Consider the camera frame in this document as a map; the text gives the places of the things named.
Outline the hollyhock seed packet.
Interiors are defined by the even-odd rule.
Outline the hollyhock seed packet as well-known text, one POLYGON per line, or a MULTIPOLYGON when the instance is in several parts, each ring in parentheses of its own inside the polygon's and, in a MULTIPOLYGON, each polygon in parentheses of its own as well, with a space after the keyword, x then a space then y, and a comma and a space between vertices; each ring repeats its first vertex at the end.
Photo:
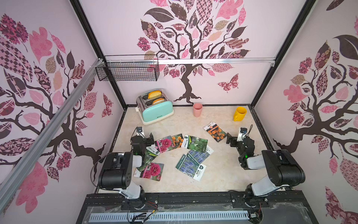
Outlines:
POLYGON ((173 147, 175 146, 172 136, 167 136, 167 137, 161 138, 161 139, 157 140, 155 143, 156 143, 156 146, 158 147, 158 150, 160 153, 171 151, 171 150, 173 150, 173 147))
POLYGON ((136 169, 134 177, 150 179, 159 182, 162 177, 164 164, 162 163, 150 163, 142 171, 136 169))

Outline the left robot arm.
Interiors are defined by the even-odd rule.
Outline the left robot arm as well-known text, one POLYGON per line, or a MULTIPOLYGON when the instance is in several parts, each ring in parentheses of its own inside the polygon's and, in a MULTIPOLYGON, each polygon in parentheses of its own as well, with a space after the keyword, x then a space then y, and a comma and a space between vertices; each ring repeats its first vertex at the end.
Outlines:
POLYGON ((98 182, 94 186, 101 190, 117 191, 125 199, 144 204, 145 192, 143 187, 131 181, 132 169, 145 164, 146 148, 153 144, 152 134, 148 138, 136 135, 131 137, 132 151, 105 155, 98 182))

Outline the green gourd seed packet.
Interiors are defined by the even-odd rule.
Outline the green gourd seed packet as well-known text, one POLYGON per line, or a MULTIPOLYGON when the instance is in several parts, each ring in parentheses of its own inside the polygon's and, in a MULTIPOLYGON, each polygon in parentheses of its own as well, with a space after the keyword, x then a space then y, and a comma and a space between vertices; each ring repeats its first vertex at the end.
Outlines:
POLYGON ((185 135, 181 147, 192 151, 204 153, 206 152, 207 145, 208 145, 207 139, 203 139, 191 135, 185 135))

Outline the lavender seed packet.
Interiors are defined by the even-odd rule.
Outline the lavender seed packet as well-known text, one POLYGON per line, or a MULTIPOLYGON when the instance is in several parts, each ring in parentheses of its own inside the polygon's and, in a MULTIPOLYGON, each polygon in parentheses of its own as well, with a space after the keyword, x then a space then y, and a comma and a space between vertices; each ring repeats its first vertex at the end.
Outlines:
POLYGON ((176 165, 176 169, 180 172, 188 175, 196 181, 200 181, 204 175, 207 166, 199 164, 192 156, 182 155, 179 162, 176 165))
POLYGON ((193 159, 194 161, 196 161, 198 164, 203 163, 212 153, 214 152, 214 150, 207 145, 205 152, 197 152, 197 151, 189 151, 188 152, 188 156, 193 159))

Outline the marigold seed packet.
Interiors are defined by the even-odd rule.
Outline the marigold seed packet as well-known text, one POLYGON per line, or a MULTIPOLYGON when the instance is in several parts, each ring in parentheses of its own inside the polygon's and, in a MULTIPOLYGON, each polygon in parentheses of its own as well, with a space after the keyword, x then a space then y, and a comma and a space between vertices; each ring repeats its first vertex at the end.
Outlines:
POLYGON ((173 141, 172 149, 180 148, 182 146, 183 140, 184 138, 182 134, 177 134, 172 136, 172 141, 173 141))
POLYGON ((227 137, 227 133, 224 132, 215 122, 211 121, 208 125, 205 125, 203 129, 209 133, 216 142, 220 142, 227 137))

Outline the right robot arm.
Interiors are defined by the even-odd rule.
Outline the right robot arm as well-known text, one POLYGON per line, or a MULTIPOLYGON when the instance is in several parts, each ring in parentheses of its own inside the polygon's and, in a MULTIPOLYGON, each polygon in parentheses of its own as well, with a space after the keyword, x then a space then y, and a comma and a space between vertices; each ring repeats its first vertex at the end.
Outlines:
POLYGON ((244 170, 266 169, 267 175, 245 189, 244 198, 249 201, 265 197, 281 188, 294 187, 305 182, 305 173, 286 149, 263 150, 254 155, 255 141, 248 134, 237 137, 227 134, 226 143, 239 153, 238 161, 244 170))

